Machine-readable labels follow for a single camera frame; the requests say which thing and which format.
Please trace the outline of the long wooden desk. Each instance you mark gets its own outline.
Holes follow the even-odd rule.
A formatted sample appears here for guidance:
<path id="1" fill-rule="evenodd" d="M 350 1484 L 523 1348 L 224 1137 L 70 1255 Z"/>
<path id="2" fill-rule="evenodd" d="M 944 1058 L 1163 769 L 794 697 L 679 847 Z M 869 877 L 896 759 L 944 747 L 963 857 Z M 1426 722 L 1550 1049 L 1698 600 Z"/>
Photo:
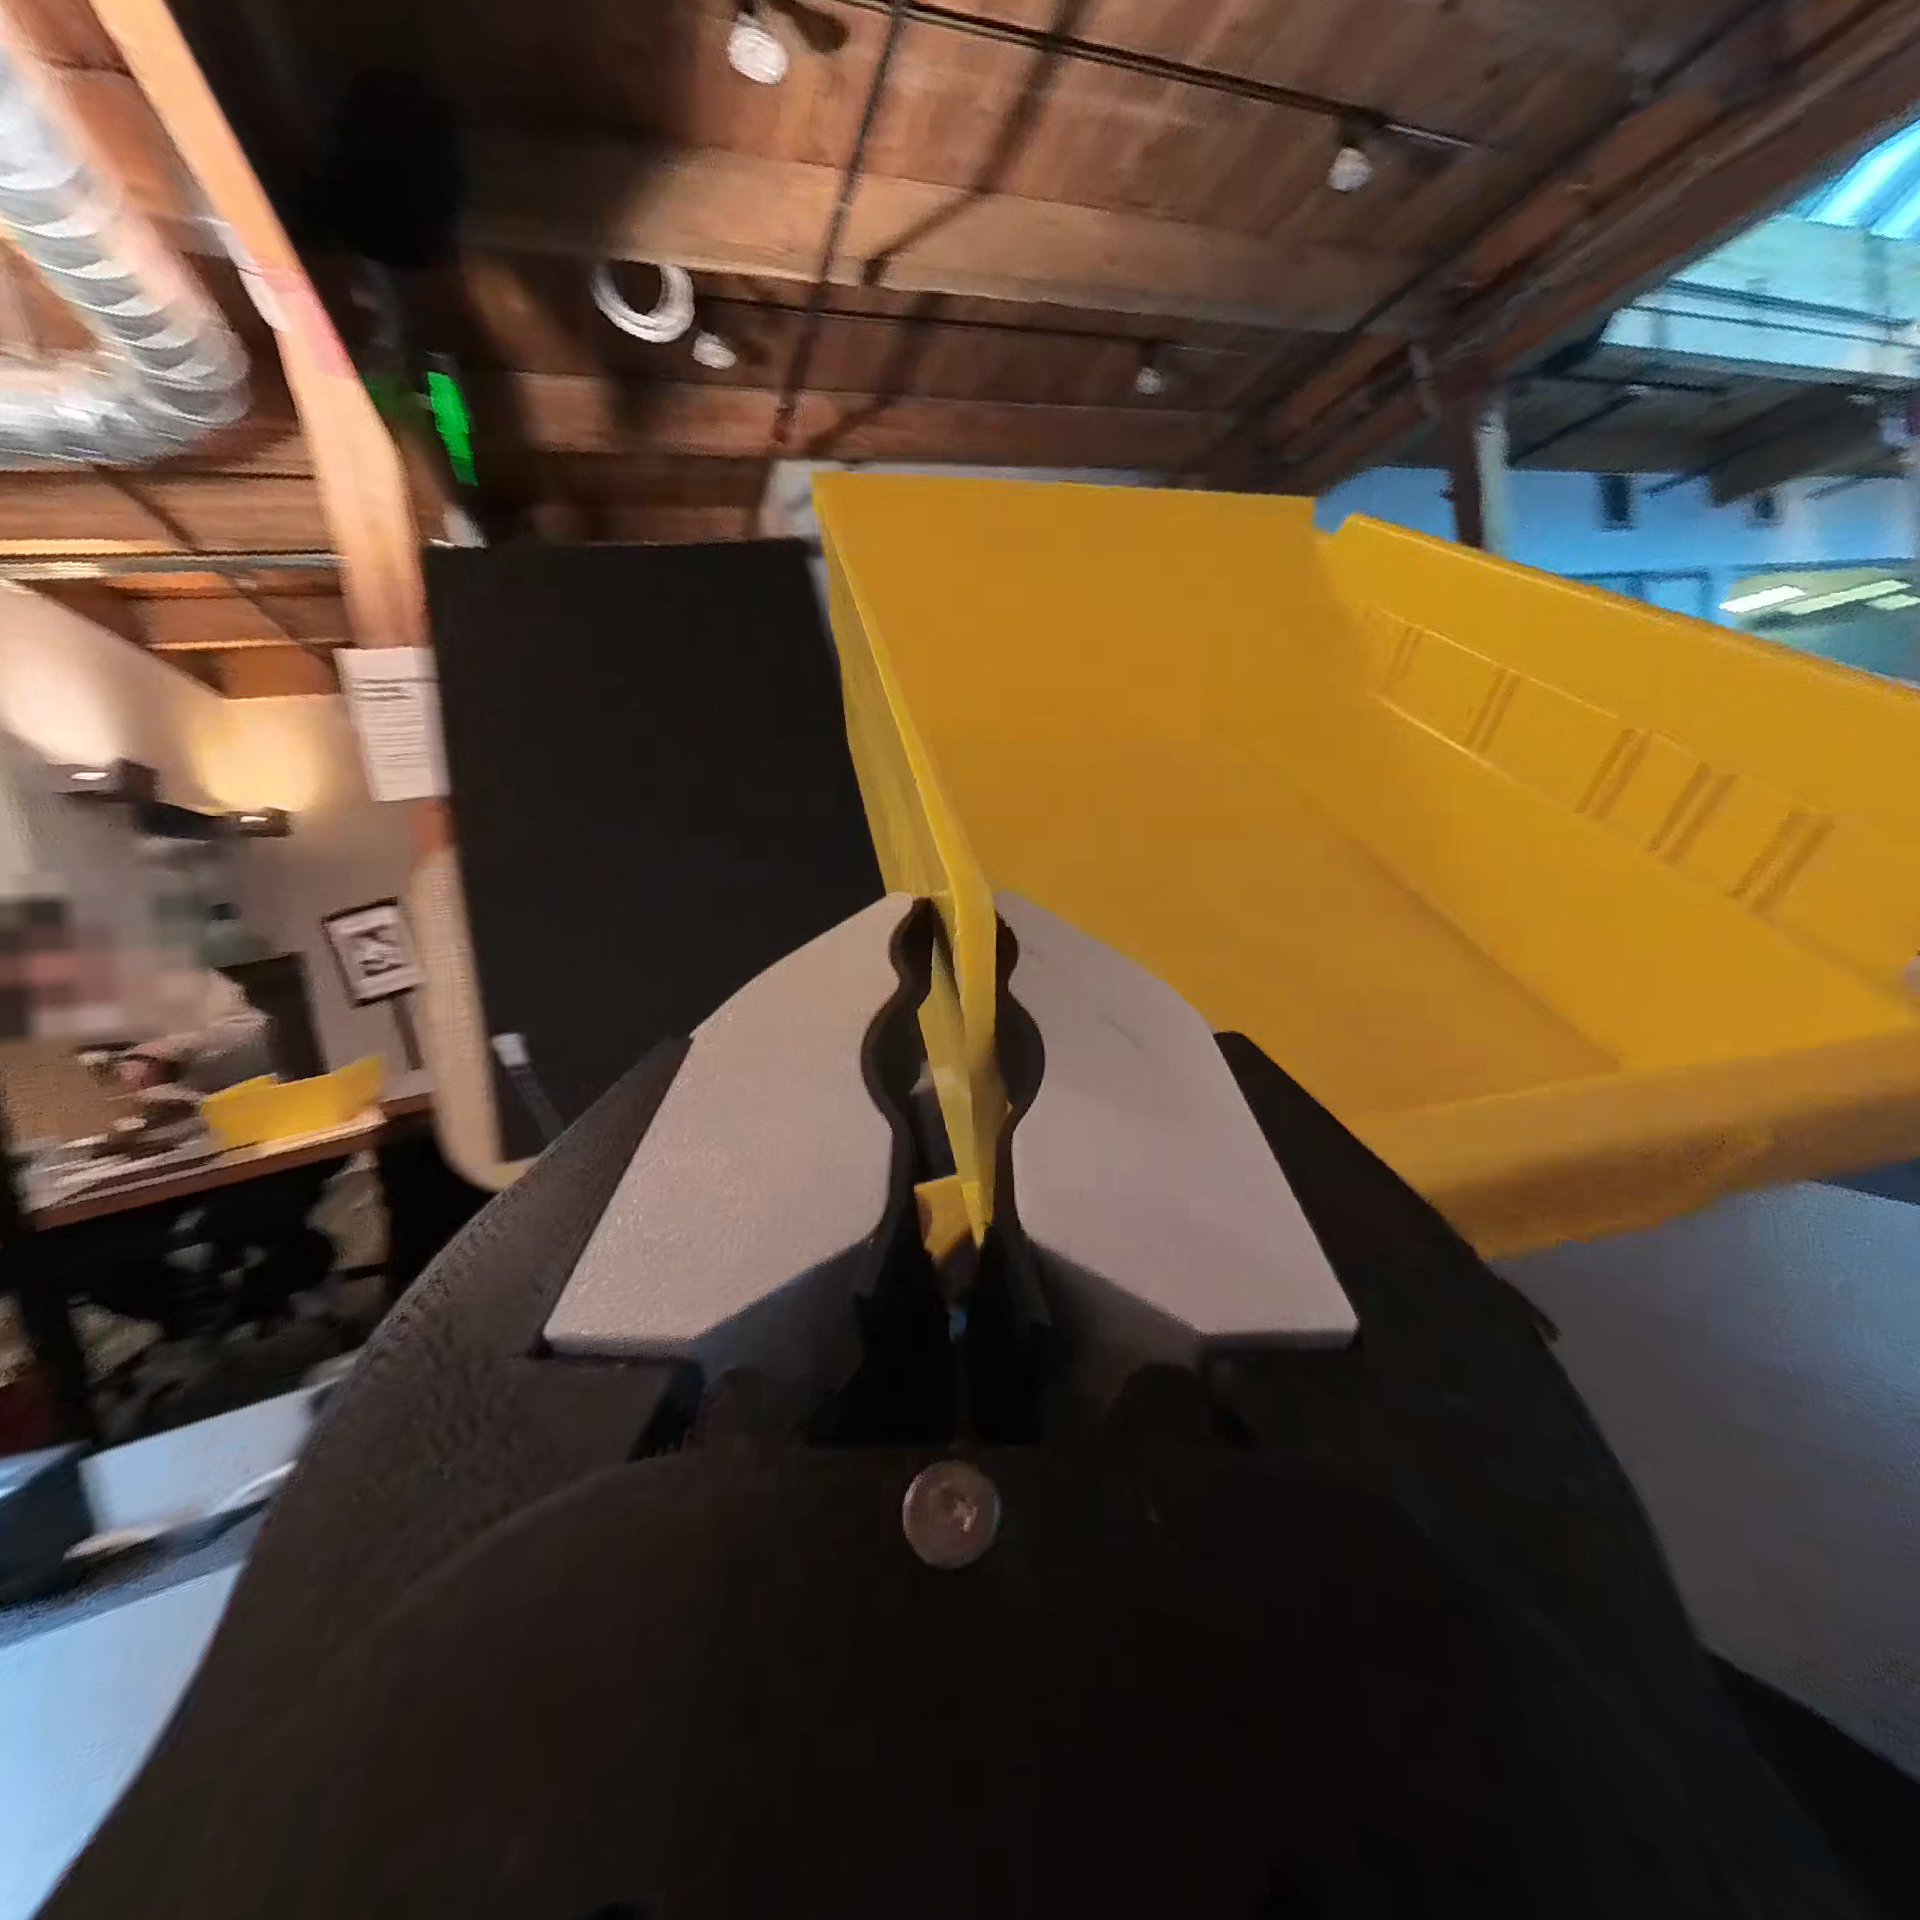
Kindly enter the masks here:
<path id="1" fill-rule="evenodd" d="M 401 1123 L 428 1118 L 436 1095 L 404 1088 L 375 1099 L 365 1113 L 308 1137 L 286 1137 L 256 1149 L 179 1149 L 173 1157 L 114 1158 L 74 1170 L 40 1170 L 23 1185 L 23 1218 L 31 1229 L 65 1229 L 140 1209 L 184 1205 L 216 1189 L 305 1165 L 346 1163 L 375 1152 Z"/>

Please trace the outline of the silver ventilation duct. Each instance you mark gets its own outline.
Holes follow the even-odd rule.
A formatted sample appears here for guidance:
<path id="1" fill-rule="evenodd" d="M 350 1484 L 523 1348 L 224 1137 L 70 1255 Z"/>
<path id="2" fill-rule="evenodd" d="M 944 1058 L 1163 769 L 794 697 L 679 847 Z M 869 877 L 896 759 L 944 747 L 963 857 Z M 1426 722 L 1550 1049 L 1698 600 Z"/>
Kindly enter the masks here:
<path id="1" fill-rule="evenodd" d="M 223 308 L 3 53 L 3 239 L 86 348 L 3 367 L 3 469 L 149 469 L 236 429 L 251 367 Z"/>

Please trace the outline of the black panel wooden edge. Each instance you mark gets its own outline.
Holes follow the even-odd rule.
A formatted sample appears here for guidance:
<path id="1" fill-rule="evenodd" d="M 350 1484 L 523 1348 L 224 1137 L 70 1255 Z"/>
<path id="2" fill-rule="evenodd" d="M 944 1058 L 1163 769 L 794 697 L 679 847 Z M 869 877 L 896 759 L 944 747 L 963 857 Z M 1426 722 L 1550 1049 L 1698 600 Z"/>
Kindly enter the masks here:
<path id="1" fill-rule="evenodd" d="M 431 548 L 425 589 L 421 1035 L 438 1152 L 498 1192 L 880 877 L 803 539 Z"/>

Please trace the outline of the grey wall lamp fixture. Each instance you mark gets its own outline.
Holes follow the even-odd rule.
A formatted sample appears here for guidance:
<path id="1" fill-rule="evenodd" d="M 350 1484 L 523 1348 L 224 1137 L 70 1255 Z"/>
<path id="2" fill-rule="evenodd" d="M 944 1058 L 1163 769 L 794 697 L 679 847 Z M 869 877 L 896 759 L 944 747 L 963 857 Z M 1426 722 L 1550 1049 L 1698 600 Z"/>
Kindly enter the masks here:
<path id="1" fill-rule="evenodd" d="M 216 845 L 216 842 L 286 842 L 291 837 L 291 815 L 278 808 L 244 812 L 204 812 L 164 803 L 156 772 L 131 759 L 114 762 L 56 762 L 51 775 L 74 803 L 106 803 L 131 815 L 131 829 L 169 845 Z"/>

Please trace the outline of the white paper sign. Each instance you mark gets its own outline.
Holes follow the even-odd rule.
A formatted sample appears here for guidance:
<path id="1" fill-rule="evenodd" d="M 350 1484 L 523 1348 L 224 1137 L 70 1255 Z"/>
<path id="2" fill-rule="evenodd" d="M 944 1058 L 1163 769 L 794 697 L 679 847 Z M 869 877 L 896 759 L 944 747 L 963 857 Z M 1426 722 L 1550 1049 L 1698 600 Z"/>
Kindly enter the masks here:
<path id="1" fill-rule="evenodd" d="M 441 803 L 450 769 L 431 649 L 336 649 L 334 665 L 373 803 Z"/>

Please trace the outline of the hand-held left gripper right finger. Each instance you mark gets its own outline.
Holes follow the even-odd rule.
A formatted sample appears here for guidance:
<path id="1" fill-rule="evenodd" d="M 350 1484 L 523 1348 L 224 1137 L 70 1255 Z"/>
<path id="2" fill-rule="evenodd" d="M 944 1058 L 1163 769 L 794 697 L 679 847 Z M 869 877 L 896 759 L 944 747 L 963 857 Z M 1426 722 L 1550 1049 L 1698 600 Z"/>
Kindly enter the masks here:
<path id="1" fill-rule="evenodd" d="M 1034 1040 L 1006 1144 L 1043 1274 L 1099 1329 L 1168 1355 L 1339 1349 L 1359 1334 L 1310 1215 L 1213 1025 L 1070 919 L 1001 894 L 1009 1040 Z"/>

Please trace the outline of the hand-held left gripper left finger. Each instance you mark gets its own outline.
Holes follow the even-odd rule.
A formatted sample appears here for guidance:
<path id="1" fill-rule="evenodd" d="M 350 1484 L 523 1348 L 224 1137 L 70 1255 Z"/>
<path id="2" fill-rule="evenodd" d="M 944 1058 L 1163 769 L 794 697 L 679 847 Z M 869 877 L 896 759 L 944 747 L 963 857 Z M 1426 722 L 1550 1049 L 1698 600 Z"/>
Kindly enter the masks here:
<path id="1" fill-rule="evenodd" d="M 548 1312 L 554 1359 L 859 1359 L 864 1303 L 919 1228 L 929 923 L 880 898 L 689 1035 Z"/>

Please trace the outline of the small yellow box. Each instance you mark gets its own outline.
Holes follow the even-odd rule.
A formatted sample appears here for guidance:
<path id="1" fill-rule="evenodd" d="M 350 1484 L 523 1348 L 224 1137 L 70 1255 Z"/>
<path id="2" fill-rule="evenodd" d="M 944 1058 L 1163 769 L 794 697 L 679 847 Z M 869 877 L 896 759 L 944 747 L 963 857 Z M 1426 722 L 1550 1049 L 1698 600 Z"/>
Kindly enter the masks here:
<path id="1" fill-rule="evenodd" d="M 351 1128 L 378 1112 L 384 1088 L 385 1063 L 373 1053 L 305 1080 L 251 1075 L 210 1092 L 198 1103 L 198 1118 L 210 1142 L 234 1157 Z"/>

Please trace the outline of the yellow plastic bin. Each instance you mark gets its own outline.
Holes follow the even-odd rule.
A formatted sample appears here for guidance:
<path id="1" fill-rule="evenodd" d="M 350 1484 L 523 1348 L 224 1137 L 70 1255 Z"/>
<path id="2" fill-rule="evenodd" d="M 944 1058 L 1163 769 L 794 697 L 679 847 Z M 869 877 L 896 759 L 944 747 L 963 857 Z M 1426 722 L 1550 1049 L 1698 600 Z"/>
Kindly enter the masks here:
<path id="1" fill-rule="evenodd" d="M 1001 898 L 1236 1032 L 1485 1255 L 1918 1158 L 1918 692 L 1233 492 L 815 482 L 974 1215 Z"/>

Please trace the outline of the small black white marker sign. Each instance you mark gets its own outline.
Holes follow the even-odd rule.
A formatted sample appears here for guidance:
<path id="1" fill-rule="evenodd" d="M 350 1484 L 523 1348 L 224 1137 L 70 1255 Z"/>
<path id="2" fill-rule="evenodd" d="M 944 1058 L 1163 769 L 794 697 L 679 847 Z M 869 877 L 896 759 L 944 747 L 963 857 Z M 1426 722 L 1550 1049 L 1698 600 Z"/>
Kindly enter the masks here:
<path id="1" fill-rule="evenodd" d="M 401 899 L 373 899 L 323 917 L 323 942 L 336 965 L 346 1003 L 356 1009 L 425 987 L 421 949 Z"/>

